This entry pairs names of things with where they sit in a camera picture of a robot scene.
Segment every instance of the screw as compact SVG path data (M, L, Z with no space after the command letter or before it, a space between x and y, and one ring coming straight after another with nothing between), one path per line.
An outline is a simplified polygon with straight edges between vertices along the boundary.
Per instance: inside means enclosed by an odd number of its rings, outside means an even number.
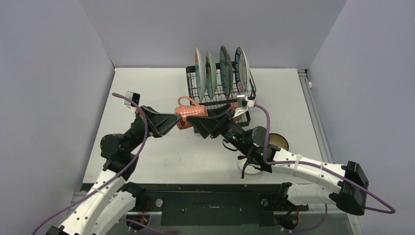
M161 207L163 205L163 200L161 200L161 199L157 199L156 200L156 206L157 207Z

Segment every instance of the pink mug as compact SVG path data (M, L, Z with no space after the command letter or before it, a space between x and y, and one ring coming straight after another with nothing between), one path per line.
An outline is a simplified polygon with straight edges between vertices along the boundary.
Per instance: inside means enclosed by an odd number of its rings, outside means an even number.
M180 103L181 99L188 99L191 102L193 102L195 105L188 105L188 106L182 105ZM206 110L206 107L204 105L200 105L196 103L196 101L190 98L189 96L180 96L179 99L177 100L177 103L179 104L179 107L174 109L174 113L180 114L182 116L182 119L180 119L180 121L176 123L177 127L180 130L183 130L183 129L186 129L192 126L192 124L190 124L190 122L186 120L188 116L203 116L203 117L208 116L208 111Z

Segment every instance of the mug handle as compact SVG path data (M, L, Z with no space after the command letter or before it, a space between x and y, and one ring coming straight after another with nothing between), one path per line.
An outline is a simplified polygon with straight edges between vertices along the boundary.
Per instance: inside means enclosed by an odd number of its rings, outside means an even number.
M182 105L181 103L180 103L180 100L181 99L188 99L188 100L190 100L191 102L193 102L194 104L195 104L195 106L200 106L194 99L192 99L192 98L190 98L189 96L180 96L179 97L179 99L177 99L177 103L179 104L179 106L182 108L183 106L186 106L186 105Z

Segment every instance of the cup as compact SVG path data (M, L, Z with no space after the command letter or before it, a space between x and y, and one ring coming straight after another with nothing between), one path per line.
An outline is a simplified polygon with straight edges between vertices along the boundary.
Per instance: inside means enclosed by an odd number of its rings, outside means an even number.
M276 145L288 151L289 149L288 141L286 138L284 138L284 136L277 134L277 133L270 133L269 139L270 139L269 141L270 144Z
M180 103L181 99L188 99L195 105L182 105ZM179 130L183 130L192 126L192 124L186 120L188 116L208 116L206 106L196 103L196 101L189 96L180 96L179 99L177 99L177 103L179 104L179 107L174 109L174 113L180 114L182 116L182 118L176 123Z

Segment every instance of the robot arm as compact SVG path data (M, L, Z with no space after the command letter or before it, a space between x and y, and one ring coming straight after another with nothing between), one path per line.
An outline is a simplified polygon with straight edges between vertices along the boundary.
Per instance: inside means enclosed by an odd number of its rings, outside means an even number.
M158 113L147 106L142 106L141 109L147 117L148 134L155 138L167 134L181 118L176 114ZM144 133L144 122L137 111L135 121L124 134L110 134L102 138L101 156L106 159L106 162L94 187L88 193L94 194L81 202L59 228L52 226L46 235L105 234L122 215L136 205L140 188L131 185L132 183L124 183L134 172L137 161L130 164L120 177L101 190L98 188L114 178L132 161L134 155L131 151L142 143ZM122 187L122 192L108 205L109 200L120 187Z
M253 106L252 101L243 99L244 96L238 96L239 111L241 114L247 110L247 107ZM335 204L344 212L363 215L365 212L367 193L359 190L341 178L326 174L323 167L345 177L346 179L358 184L363 188L368 188L369 181L359 164L348 162L347 165L329 164L313 159L305 158L301 155L288 152L278 146L270 144L267 154L264 157L264 145L266 129L264 127L255 127L250 130L243 130L237 125L230 112L224 112L209 117L187 117L194 128L203 138L210 136L216 138L222 136L226 142L232 144L242 155L238 160L246 160L242 168L242 178L247 166L253 166L256 170L266 171L269 173L283 173L310 181L311 185L294 185L290 186L287 195L288 201L294 205L305 205L308 203ZM270 165L264 162L290 162ZM321 166L316 168L304 163L310 163Z

